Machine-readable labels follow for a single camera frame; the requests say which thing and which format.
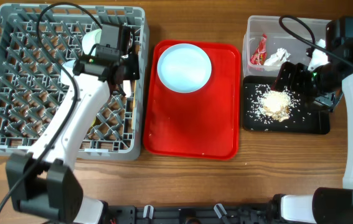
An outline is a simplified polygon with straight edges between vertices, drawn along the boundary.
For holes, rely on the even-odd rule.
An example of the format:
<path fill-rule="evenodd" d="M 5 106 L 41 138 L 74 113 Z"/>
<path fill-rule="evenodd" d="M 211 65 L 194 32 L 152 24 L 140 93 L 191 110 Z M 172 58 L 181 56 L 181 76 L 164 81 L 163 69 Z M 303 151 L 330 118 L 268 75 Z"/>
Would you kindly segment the white napkin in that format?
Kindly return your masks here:
<path fill-rule="evenodd" d="M 278 48 L 276 53 L 270 55 L 270 58 L 266 59 L 264 66 L 280 67 L 283 63 L 287 62 L 290 53 L 284 48 Z"/>

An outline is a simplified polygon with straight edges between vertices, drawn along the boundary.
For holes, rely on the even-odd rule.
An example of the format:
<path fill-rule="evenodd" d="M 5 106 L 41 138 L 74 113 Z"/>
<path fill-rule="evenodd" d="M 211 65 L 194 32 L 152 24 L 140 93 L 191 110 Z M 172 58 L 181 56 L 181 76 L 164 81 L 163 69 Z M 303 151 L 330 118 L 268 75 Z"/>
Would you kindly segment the food scraps and rice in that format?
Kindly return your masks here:
<path fill-rule="evenodd" d="M 271 90 L 270 85 L 253 84 L 245 87 L 247 94 L 248 118 L 259 124 L 278 124 L 292 121 L 299 113 L 304 113 L 303 100 L 300 95 L 287 90 Z"/>

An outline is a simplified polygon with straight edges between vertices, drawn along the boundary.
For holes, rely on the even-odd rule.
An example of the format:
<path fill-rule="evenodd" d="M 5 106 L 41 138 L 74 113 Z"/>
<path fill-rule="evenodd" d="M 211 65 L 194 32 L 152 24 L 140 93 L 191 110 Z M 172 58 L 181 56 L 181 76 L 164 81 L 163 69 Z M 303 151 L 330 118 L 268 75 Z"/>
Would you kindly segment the red sauce packet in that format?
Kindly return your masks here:
<path fill-rule="evenodd" d="M 267 41 L 267 35 L 262 34 L 262 37 L 261 37 L 260 43 L 258 44 L 257 49 L 254 51 L 254 54 L 250 57 L 251 64 L 264 65 L 265 60 L 267 58 L 266 41 Z"/>

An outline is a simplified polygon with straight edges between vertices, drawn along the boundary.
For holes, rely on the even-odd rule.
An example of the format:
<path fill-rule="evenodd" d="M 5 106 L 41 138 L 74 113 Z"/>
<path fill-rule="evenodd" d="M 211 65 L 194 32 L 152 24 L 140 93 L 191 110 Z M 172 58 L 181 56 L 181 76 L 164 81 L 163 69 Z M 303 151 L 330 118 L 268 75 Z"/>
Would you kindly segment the light blue food bowl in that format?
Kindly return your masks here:
<path fill-rule="evenodd" d="M 95 44 L 99 44 L 101 39 L 101 29 L 87 32 L 82 39 L 82 50 L 84 54 L 88 54 Z"/>

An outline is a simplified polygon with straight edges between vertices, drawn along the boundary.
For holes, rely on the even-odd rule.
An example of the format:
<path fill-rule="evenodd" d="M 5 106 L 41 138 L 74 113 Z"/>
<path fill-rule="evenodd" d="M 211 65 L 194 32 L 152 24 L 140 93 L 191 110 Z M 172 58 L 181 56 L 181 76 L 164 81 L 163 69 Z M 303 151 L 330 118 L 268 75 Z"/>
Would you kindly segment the white plastic fork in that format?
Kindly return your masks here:
<path fill-rule="evenodd" d="M 131 82 L 129 80 L 123 81 L 123 91 L 125 93 L 125 97 L 131 97 L 132 89 L 131 89 Z"/>

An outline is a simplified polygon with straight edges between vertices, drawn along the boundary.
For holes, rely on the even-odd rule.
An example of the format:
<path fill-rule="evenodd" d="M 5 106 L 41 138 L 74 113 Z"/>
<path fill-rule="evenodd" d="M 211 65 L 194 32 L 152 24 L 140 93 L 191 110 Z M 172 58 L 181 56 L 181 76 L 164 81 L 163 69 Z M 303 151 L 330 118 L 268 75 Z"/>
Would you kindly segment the yellow plastic cup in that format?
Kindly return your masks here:
<path fill-rule="evenodd" d="M 93 121 L 92 121 L 90 126 L 93 127 L 95 125 L 95 123 L 96 123 L 96 117 L 94 117 L 94 119 L 93 119 Z"/>

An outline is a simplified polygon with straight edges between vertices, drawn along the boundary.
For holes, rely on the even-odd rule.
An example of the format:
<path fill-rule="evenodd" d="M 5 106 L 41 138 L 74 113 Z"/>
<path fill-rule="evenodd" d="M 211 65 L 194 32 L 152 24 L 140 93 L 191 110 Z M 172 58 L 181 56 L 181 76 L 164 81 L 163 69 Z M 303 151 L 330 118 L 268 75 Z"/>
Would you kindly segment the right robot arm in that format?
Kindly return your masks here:
<path fill-rule="evenodd" d="M 312 195 L 278 194 L 268 202 L 266 219 L 281 223 L 353 223 L 353 17 L 326 26 L 326 46 L 320 47 L 279 25 L 291 36 L 328 56 L 328 63 L 309 71 L 301 63 L 285 62 L 272 90 L 285 88 L 314 100 L 341 90 L 347 106 L 347 163 L 342 188 L 320 187 Z"/>

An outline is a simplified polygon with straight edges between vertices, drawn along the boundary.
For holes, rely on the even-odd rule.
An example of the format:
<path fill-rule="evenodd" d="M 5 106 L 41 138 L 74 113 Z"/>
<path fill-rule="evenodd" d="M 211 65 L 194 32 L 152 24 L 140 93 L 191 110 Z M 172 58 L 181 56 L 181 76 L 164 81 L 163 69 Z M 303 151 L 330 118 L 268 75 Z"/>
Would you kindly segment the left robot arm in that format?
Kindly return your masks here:
<path fill-rule="evenodd" d="M 73 169 L 93 118 L 125 80 L 137 80 L 134 29 L 104 23 L 100 40 L 80 58 L 61 64 L 69 86 L 55 116 L 27 154 L 6 163 L 13 209 L 59 223 L 111 223 L 108 204 L 85 196 Z"/>

